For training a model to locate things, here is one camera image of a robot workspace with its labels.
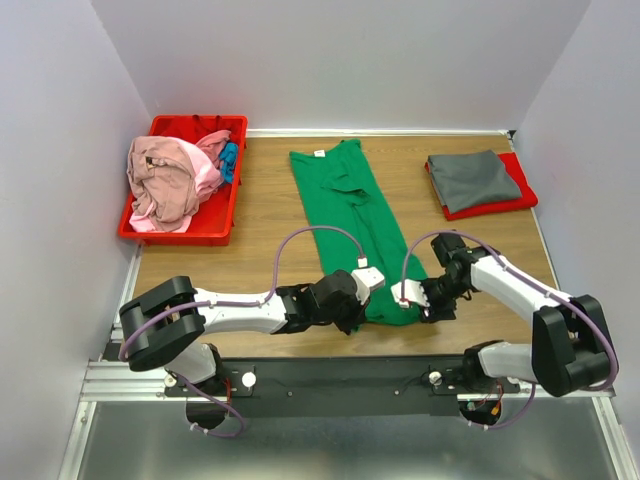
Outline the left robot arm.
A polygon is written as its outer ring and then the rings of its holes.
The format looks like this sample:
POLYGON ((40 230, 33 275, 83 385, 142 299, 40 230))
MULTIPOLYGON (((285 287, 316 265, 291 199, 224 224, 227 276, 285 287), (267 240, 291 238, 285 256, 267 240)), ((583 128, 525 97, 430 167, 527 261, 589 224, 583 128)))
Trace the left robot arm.
POLYGON ((222 294, 173 277, 121 307, 120 360, 134 372, 164 369, 180 387, 215 395, 230 385, 218 349, 200 342, 212 333, 295 334, 335 325, 351 334, 366 320, 374 291, 385 283, 374 267, 337 270, 316 283, 259 294, 222 294))

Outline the green t shirt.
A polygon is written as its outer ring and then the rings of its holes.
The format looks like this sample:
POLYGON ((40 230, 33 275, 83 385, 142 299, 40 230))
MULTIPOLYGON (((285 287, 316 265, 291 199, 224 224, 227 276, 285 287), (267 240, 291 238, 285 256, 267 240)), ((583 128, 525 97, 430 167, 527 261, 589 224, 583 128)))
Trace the green t shirt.
POLYGON ((291 169, 311 225, 338 227, 363 247, 368 264, 385 278, 366 309, 371 323, 407 326, 420 321, 420 310, 399 307, 390 287, 401 280, 408 247, 358 139, 343 140, 322 156, 292 152, 291 169))

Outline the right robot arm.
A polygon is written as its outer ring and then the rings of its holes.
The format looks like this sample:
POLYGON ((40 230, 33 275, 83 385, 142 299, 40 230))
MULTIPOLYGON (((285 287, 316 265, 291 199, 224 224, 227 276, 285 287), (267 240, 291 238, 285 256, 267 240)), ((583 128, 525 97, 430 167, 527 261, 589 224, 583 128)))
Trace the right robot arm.
POLYGON ((424 322, 453 320, 458 300, 486 293, 531 327, 527 344, 495 340, 467 348, 459 370, 467 389, 480 392, 507 377, 537 384, 555 397, 611 386, 619 363, 593 296, 553 289, 496 250, 468 246, 454 231, 436 235, 431 247, 444 272, 418 283, 424 322))

